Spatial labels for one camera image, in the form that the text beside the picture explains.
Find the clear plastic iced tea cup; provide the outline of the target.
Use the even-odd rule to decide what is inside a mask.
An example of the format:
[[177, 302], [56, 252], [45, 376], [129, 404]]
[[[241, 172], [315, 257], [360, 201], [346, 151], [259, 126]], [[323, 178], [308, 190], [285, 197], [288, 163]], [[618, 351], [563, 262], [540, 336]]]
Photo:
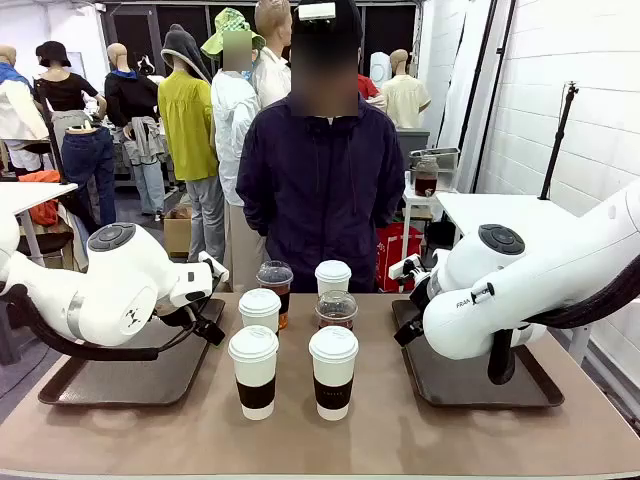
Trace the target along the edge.
[[331, 290], [323, 293], [316, 304], [315, 315], [318, 328], [341, 326], [353, 329], [358, 314], [355, 298], [348, 292]]
[[294, 274], [291, 267], [283, 261], [268, 260], [259, 268], [256, 279], [261, 288], [272, 290], [280, 299], [279, 329], [288, 326], [288, 311], [290, 303], [290, 287]]

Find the metal bin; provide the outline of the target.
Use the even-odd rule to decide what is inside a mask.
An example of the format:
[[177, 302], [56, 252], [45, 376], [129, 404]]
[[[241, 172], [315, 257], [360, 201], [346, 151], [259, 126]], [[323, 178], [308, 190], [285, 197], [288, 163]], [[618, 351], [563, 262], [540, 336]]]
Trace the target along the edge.
[[420, 161], [434, 157], [440, 171], [455, 173], [458, 167], [459, 154], [460, 151], [455, 147], [414, 150], [409, 153], [409, 167], [413, 168]]

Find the bald mannequin in black sweater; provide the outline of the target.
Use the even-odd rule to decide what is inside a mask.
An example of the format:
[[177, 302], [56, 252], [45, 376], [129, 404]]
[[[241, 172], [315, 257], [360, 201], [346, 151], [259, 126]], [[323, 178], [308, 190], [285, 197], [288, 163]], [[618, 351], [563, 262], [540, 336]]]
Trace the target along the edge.
[[129, 66], [124, 45], [110, 44], [107, 56], [112, 65], [104, 83], [107, 116], [119, 132], [131, 164], [142, 214], [160, 221], [164, 217], [165, 187], [161, 168], [164, 145], [157, 112], [158, 85]]

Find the black tripod pole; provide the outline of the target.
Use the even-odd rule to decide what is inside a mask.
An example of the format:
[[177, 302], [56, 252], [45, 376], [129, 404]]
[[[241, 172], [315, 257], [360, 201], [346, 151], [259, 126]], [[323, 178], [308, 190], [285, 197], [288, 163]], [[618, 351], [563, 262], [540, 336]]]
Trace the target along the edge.
[[569, 81], [565, 83], [563, 86], [564, 99], [561, 102], [561, 111], [559, 115], [558, 126], [555, 133], [554, 143], [551, 149], [551, 155], [547, 164], [547, 169], [545, 172], [542, 188], [538, 195], [539, 200], [549, 199], [552, 179], [553, 179], [555, 167], [557, 164], [560, 148], [565, 136], [565, 129], [569, 119], [571, 106], [578, 92], [579, 92], [579, 87], [577, 86], [575, 81]]

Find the red shopping bag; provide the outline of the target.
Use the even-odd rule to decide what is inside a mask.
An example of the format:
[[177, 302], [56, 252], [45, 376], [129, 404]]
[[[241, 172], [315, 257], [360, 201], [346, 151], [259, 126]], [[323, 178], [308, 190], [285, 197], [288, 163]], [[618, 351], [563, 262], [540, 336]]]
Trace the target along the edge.
[[[404, 224], [393, 223], [385, 228], [379, 228], [377, 236], [376, 285], [383, 293], [398, 293], [399, 285], [397, 281], [388, 277], [388, 269], [406, 256], [402, 255]], [[423, 233], [410, 226], [407, 241], [408, 255], [421, 254], [422, 240]]]

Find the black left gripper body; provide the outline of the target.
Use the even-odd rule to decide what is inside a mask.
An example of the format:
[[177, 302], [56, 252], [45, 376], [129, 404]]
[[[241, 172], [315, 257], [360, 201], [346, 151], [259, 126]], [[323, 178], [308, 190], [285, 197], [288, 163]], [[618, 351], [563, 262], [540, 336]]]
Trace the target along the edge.
[[207, 314], [205, 309], [209, 303], [209, 297], [202, 297], [182, 307], [171, 304], [167, 298], [163, 298], [154, 307], [153, 314], [157, 316], [165, 325], [169, 327], [189, 327], [194, 320], [189, 316], [191, 311], [196, 320], [203, 320], [207, 323], [215, 323], [216, 319]]

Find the white paper cup black sleeve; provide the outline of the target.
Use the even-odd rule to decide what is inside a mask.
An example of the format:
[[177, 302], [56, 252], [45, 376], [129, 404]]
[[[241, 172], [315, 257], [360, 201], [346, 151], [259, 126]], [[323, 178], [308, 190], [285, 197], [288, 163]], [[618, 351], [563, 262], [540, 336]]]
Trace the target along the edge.
[[323, 327], [309, 341], [316, 409], [324, 420], [348, 414], [358, 351], [358, 339], [342, 326]]
[[243, 415], [253, 421], [274, 411], [279, 339], [268, 327], [250, 325], [239, 330], [228, 343]]
[[329, 291], [347, 292], [351, 279], [351, 269], [343, 261], [325, 260], [315, 269], [318, 295]]
[[272, 290], [256, 288], [244, 293], [238, 303], [243, 326], [261, 325], [279, 332], [280, 297]]

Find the cardboard box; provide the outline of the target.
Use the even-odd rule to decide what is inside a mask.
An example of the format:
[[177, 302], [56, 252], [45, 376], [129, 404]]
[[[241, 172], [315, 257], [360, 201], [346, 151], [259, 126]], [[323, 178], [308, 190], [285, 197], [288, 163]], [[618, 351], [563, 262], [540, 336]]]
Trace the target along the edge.
[[171, 257], [187, 258], [191, 242], [191, 206], [178, 204], [164, 218], [164, 247]]

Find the mannequin with black hat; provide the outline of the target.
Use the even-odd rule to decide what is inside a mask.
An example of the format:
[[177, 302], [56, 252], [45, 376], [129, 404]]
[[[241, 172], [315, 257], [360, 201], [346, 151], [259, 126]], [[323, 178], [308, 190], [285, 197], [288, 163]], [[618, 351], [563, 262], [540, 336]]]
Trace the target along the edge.
[[96, 120], [102, 120], [106, 114], [107, 102], [102, 95], [82, 76], [72, 73], [71, 62], [65, 46], [57, 41], [46, 41], [35, 50], [39, 65], [46, 71], [39, 77], [40, 88], [36, 89], [36, 100], [43, 104], [39, 93], [45, 94], [52, 108], [52, 123], [59, 148], [62, 148], [64, 136], [70, 127], [83, 126], [91, 117], [85, 112], [88, 95], [97, 102]]

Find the glass jar with dark liquid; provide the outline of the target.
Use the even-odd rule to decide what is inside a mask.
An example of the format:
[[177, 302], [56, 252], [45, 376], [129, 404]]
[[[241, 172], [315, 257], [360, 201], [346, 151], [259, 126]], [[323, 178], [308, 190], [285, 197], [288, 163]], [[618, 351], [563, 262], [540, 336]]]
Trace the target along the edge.
[[415, 194], [431, 197], [437, 187], [439, 167], [435, 156], [427, 155], [418, 160], [413, 169]]

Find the grey cabinet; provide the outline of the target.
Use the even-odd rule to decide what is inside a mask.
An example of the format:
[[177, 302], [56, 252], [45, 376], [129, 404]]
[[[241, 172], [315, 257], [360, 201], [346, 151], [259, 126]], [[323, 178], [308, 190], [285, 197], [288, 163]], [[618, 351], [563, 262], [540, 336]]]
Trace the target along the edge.
[[430, 132], [422, 128], [397, 128], [399, 145], [404, 159], [404, 168], [410, 169], [410, 153], [427, 148]]

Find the mannequin in blue white jacket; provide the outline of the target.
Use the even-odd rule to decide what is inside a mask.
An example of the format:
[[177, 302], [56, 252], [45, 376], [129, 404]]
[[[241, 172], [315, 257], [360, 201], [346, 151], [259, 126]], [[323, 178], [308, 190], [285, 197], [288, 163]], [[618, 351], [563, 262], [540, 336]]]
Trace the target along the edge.
[[0, 44], [0, 140], [17, 176], [43, 169], [31, 145], [47, 143], [49, 132], [29, 81], [15, 69], [16, 49]]

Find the green hat figure white jacket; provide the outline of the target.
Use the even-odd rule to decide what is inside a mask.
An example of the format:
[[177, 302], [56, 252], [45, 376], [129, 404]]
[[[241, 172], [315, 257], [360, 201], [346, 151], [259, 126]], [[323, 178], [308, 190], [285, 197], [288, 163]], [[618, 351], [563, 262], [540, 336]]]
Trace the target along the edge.
[[229, 284], [237, 293], [254, 289], [254, 278], [262, 262], [262, 241], [244, 216], [244, 202], [236, 191], [246, 134], [260, 110], [250, 76], [256, 46], [262, 44], [238, 10], [226, 7], [214, 19], [215, 33], [201, 51], [218, 62], [211, 82], [215, 149], [219, 179], [225, 199], [226, 259]]

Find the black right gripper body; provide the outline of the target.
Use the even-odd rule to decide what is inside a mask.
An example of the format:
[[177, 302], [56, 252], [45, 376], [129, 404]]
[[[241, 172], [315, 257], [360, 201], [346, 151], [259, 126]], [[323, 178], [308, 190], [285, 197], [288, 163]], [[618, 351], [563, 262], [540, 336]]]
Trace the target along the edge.
[[431, 301], [429, 295], [431, 272], [412, 271], [411, 276], [414, 281], [414, 288], [409, 294], [409, 300], [421, 313], [423, 313]]

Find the black light stand pole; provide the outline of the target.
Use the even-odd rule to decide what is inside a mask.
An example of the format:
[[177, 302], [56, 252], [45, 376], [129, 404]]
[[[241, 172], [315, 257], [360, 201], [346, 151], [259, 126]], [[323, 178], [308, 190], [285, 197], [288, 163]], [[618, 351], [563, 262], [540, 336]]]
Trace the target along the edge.
[[477, 166], [477, 153], [482, 123], [485, 117], [485, 104], [489, 96], [491, 74], [495, 55], [493, 30], [498, 16], [500, 0], [475, 0], [473, 2], [473, 20], [482, 27], [478, 42], [473, 44], [472, 71], [469, 95], [465, 104], [460, 134], [460, 161], [457, 189], [460, 193], [470, 193]]

